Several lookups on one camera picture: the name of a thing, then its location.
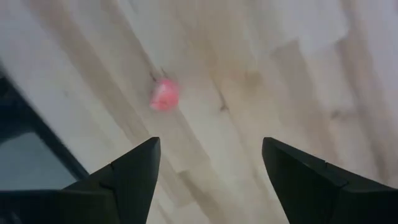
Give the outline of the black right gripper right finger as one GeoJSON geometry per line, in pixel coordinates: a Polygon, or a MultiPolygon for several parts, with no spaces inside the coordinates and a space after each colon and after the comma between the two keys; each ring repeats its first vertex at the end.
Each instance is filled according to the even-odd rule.
{"type": "Polygon", "coordinates": [[[270,137],[262,157],[289,223],[397,223],[397,189],[270,137]]]}

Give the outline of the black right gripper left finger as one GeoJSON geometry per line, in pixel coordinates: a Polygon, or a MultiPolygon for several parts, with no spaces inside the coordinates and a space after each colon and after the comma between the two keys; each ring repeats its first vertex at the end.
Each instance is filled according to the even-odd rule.
{"type": "Polygon", "coordinates": [[[145,223],[157,184],[160,156],[160,138],[149,138],[67,189],[109,193],[120,223],[145,223]]]}

